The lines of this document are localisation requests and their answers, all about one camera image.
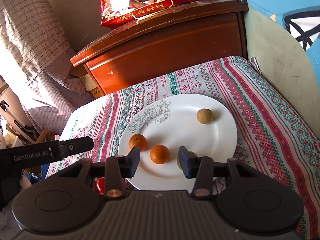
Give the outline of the red-brown wooden cabinet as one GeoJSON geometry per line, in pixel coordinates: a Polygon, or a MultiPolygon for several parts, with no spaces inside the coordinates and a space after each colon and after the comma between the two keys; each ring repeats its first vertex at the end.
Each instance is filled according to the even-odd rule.
{"type": "Polygon", "coordinates": [[[135,20],[71,58],[104,94],[227,56],[247,57],[246,0],[202,0],[135,20]]]}

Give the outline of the checkered beige curtain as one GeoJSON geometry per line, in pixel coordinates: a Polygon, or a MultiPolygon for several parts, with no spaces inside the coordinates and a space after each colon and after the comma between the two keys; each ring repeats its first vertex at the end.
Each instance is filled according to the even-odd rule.
{"type": "Polygon", "coordinates": [[[74,54],[48,0],[1,0],[1,77],[38,131],[61,134],[93,100],[69,73],[74,54]]]}

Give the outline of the brown kiwi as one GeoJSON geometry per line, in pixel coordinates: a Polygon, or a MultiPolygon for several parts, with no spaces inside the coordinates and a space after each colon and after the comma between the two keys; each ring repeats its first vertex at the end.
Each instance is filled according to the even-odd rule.
{"type": "Polygon", "coordinates": [[[214,113],[207,108],[202,108],[197,112],[197,120],[201,124],[208,124],[214,120],[214,113]]]}

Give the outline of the green fruit back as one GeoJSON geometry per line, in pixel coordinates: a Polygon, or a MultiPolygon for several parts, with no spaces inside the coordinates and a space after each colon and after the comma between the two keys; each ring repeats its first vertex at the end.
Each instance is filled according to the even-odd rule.
{"type": "MultiPolygon", "coordinates": [[[[193,151],[189,151],[189,154],[192,155],[193,157],[198,157],[198,155],[193,151]]],[[[185,157],[183,157],[183,158],[178,157],[176,160],[178,168],[182,171],[183,169],[182,169],[180,160],[182,160],[183,163],[185,163],[186,158],[185,157]]]]}

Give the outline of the small tangerine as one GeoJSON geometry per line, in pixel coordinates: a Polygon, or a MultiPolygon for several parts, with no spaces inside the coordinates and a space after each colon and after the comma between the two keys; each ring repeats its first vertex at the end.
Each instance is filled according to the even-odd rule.
{"type": "Polygon", "coordinates": [[[138,146],[141,151],[147,149],[148,142],[146,137],[141,134],[134,134],[129,139],[129,148],[132,149],[133,147],[138,146]]]}

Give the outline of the beige sofa cushion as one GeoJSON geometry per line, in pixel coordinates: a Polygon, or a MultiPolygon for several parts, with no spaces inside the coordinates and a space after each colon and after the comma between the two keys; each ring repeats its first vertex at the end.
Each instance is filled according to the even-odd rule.
{"type": "Polygon", "coordinates": [[[303,48],[280,25],[259,11],[245,13],[247,53],[262,76],[319,135],[319,88],[303,48]]]}

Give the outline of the red tomato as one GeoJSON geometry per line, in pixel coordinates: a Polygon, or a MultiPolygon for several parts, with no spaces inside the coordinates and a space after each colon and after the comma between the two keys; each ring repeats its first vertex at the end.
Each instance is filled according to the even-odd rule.
{"type": "Polygon", "coordinates": [[[99,195],[104,195],[104,190],[105,188],[105,178],[104,177],[99,177],[95,178],[95,191],[99,195]]]}

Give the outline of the orange tangerine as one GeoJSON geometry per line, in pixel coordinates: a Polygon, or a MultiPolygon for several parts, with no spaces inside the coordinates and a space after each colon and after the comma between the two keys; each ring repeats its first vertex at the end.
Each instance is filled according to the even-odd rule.
{"type": "Polygon", "coordinates": [[[150,150],[150,159],[158,165],[167,163],[170,160],[169,149],[164,145],[156,145],[150,150]]]}

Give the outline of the patterned striped tablecloth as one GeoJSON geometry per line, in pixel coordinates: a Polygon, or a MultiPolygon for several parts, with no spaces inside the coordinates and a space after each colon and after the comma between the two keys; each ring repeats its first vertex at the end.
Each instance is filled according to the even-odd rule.
{"type": "Polygon", "coordinates": [[[118,152],[122,133],[144,107],[184,93],[210,96],[235,118],[235,157],[300,194],[303,239],[319,237],[319,138],[291,105],[239,56],[225,57],[132,85],[74,111],[61,139],[89,136],[93,150],[49,165],[51,176],[81,158],[104,161],[118,152]]]}

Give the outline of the blue printed blanket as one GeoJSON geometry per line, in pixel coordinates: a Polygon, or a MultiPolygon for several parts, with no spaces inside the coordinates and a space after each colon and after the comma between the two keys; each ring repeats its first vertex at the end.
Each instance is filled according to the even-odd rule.
{"type": "Polygon", "coordinates": [[[283,27],[303,48],[319,82],[319,0],[247,0],[283,27]]]}

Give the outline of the white floral plate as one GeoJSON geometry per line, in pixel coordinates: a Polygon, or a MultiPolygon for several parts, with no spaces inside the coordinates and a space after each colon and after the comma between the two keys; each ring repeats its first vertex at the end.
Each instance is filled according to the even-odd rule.
{"type": "Polygon", "coordinates": [[[237,145],[237,128],[230,111],[217,100],[200,94],[180,94],[158,100],[141,110],[129,122],[121,136],[118,154],[130,151],[129,139],[134,134],[146,137],[148,147],[141,152],[139,165],[129,183],[138,190],[192,191],[194,180],[185,178],[176,163],[181,146],[198,157],[208,156],[224,163],[233,157],[237,145]],[[214,120],[201,124],[197,112],[210,109],[214,120]],[[150,159],[156,145],[169,149],[170,160],[162,165],[150,159]]]}

